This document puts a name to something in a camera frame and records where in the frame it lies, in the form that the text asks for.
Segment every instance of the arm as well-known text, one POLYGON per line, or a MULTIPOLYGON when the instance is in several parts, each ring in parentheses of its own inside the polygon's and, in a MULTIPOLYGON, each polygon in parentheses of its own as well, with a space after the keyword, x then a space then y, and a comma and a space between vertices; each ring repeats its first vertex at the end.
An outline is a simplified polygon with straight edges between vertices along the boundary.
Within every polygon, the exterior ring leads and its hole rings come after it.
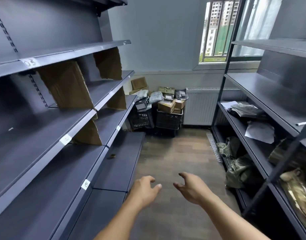
POLYGON ((151 188, 151 182, 155 182, 155 178, 151 176, 135 180, 127 199, 118 213, 109 224, 97 234, 94 240, 129 239, 137 214, 155 200, 162 188, 161 184, 151 188))
POLYGON ((223 240, 269 240, 267 236, 236 214, 218 196, 216 196, 203 180, 191 173, 179 173, 185 185, 173 183, 184 198, 200 205, 211 218, 223 240))

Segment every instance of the person's left hand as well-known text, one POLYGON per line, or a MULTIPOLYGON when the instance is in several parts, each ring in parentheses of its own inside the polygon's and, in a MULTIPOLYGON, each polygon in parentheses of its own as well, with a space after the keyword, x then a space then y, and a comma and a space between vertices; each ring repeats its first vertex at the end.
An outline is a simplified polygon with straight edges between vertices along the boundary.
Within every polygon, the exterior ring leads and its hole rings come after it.
POLYGON ((138 210, 150 205, 162 189, 161 184, 151 188, 151 183, 154 182, 155 178, 152 176, 146 176, 135 180, 125 202, 136 207, 138 210))

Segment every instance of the white paper sheet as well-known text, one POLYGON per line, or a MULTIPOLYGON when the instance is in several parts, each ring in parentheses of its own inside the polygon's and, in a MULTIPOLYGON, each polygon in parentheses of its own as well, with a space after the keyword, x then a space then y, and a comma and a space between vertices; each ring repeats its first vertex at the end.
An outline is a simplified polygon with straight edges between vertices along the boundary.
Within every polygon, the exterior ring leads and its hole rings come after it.
POLYGON ((272 144, 274 142, 274 127, 267 123, 252 121, 247 126, 245 136, 272 144))
POLYGON ((238 102, 237 101, 222 102, 221 104, 226 110, 228 110, 229 108, 231 108, 232 105, 238 104, 238 102))

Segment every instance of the forearm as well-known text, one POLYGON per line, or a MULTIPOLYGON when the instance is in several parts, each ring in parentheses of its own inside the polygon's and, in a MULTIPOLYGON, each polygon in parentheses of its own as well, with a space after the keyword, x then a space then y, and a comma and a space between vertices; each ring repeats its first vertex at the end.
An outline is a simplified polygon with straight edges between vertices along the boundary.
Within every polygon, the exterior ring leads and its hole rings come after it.
POLYGON ((218 196, 203 197, 200 205, 211 218, 223 240, 269 240, 267 236, 228 207, 218 196))
POLYGON ((124 202, 110 223, 97 234, 94 240, 127 240, 140 209, 132 202, 124 202))

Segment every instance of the hand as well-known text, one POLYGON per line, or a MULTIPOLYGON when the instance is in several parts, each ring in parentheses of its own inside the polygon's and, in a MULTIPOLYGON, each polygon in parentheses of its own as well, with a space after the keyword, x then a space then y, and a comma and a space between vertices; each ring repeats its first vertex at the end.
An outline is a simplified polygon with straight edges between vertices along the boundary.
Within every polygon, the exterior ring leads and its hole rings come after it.
POLYGON ((177 182, 173 183, 173 185, 187 201, 200 205, 204 199, 214 196, 213 192, 199 176, 187 172, 181 172, 179 176, 184 178, 185 185, 177 182))
POLYGON ((162 189, 161 184, 151 188, 151 183, 154 182, 155 178, 152 176, 146 176, 135 180, 125 202, 139 210, 150 205, 162 189))

